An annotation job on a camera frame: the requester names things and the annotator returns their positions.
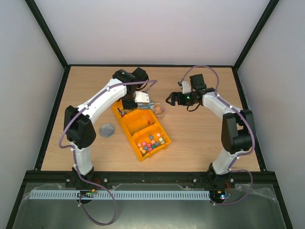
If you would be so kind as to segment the clear plastic jar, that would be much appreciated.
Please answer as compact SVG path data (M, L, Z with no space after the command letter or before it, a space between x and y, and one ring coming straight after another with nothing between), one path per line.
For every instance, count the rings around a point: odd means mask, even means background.
M161 120L165 116L165 106L162 103L155 103L152 111L158 120Z

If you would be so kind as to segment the round metal lid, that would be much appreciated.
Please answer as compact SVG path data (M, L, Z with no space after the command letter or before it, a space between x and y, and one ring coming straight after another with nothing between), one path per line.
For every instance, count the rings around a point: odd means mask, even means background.
M103 138L110 138L115 133L115 127L110 123L103 124L100 126L99 133Z

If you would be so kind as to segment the orange three-compartment bin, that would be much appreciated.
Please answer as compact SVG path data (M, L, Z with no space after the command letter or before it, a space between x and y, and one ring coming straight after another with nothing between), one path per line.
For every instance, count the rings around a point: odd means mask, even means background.
M166 150L172 142L152 110L124 110L119 101L112 111L140 162Z

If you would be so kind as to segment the metal scoop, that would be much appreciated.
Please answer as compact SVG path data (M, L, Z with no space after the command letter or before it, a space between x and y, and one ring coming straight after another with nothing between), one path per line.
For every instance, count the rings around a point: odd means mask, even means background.
M155 104L154 103L138 103L138 108L141 110L154 110Z

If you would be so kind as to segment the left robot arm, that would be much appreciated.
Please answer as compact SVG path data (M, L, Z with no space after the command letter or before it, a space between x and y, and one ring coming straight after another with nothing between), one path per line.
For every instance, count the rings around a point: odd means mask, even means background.
M148 82L148 74L140 67L132 73L120 69L92 98L77 107L70 105L65 109L59 147L71 149L73 169L81 181L92 184L86 176L93 171L91 145L96 138L95 121L117 101L122 102L124 110L132 110L139 103L149 102L148 94L139 91Z

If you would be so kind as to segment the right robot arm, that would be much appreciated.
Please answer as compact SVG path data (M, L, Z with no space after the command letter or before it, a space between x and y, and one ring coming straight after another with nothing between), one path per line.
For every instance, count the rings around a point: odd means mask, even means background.
M253 113L239 109L223 99L216 89L208 88L202 74L190 76L190 82L179 83L181 92L172 92L166 98L171 106L183 105L189 108L197 105L212 111L222 121L222 150L217 159L209 165L207 182L212 187L229 181L233 164L241 157L251 154L255 148L255 125Z

